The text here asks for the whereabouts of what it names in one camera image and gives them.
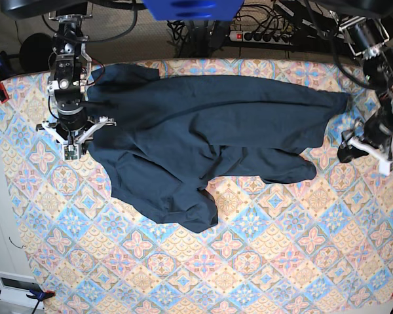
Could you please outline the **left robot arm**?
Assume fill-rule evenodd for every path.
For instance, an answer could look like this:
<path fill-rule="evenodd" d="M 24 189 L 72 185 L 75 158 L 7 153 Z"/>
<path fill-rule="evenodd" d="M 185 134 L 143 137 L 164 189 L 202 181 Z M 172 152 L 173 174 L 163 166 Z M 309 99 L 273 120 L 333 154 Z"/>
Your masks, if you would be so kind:
<path fill-rule="evenodd" d="M 382 19 L 393 13 L 393 1 L 321 1 L 320 4 L 336 23 L 328 34 L 317 29 L 329 41 L 335 65 L 358 86 L 374 90 L 380 103 L 377 112 L 366 122 L 357 119 L 353 127 L 342 132 L 338 159 L 349 163 L 371 155 L 379 161 L 379 173 L 388 176 L 393 172 L 393 51 L 387 45 L 390 35 Z M 344 36 L 353 56 L 360 59 L 366 82 L 341 65 L 336 51 L 338 34 Z"/>

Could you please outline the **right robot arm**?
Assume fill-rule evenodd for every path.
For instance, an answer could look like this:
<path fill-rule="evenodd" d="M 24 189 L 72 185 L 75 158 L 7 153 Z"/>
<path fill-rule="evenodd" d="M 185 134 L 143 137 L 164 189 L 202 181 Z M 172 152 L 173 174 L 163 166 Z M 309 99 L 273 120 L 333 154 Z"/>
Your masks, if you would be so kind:
<path fill-rule="evenodd" d="M 50 134 L 60 146 L 63 160 L 78 160 L 87 150 L 93 134 L 114 126 L 107 116 L 87 113 L 95 106 L 86 100 L 91 86 L 92 58 L 86 52 L 88 37 L 81 31 L 83 20 L 92 16 L 86 1 L 1 1 L 1 11 L 21 20 L 54 12 L 58 23 L 52 40 L 55 64 L 48 78 L 48 108 L 55 122 L 44 121 L 37 130 Z"/>

